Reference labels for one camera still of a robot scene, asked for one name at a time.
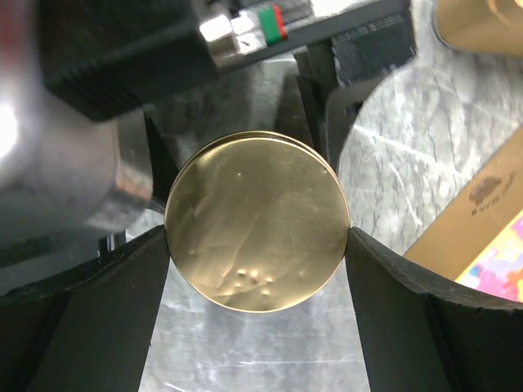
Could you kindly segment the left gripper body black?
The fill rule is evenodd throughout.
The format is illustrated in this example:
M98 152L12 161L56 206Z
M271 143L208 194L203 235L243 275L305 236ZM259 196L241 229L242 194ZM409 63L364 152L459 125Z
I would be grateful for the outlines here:
M103 122L409 7L370 1L318 17L308 1L39 1L43 83Z

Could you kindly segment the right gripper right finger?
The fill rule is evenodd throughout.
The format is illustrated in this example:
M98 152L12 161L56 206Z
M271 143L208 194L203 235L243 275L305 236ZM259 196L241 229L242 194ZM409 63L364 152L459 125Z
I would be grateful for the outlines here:
M522 305L348 231L346 272L372 391L520 391Z

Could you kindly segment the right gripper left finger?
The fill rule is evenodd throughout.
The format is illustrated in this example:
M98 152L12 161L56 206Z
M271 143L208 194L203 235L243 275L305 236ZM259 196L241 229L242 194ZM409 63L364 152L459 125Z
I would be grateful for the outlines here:
M159 225L1 297L3 391L137 391L170 256Z

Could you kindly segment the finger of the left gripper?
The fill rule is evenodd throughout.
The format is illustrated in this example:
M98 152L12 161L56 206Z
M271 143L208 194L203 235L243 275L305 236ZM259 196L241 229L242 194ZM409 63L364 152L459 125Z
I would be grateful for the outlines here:
M153 174L152 204L166 204L172 184L192 155L192 135L162 125L145 114L145 129Z
M350 128L368 98L368 83L341 81L341 65L329 40L307 46L294 59L313 148L337 170Z

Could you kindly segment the wooden jar lid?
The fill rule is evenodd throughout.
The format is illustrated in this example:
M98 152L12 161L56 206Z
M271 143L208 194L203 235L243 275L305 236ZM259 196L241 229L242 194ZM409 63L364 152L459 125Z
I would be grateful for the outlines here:
M196 292L263 314L301 304L335 275L350 212L336 173L309 145L241 131L187 160L164 228L172 261Z

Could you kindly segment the gold tin with gummy candies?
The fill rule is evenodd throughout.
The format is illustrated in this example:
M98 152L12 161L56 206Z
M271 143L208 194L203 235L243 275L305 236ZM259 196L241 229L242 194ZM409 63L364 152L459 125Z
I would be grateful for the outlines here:
M517 129L405 253L463 286L522 300L522 130Z

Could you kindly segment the gold tin with popsicle candies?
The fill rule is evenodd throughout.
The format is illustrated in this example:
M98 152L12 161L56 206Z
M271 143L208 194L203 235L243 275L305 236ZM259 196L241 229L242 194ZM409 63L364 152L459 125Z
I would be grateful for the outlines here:
M440 0L433 25L436 36L456 51L522 57L521 1Z

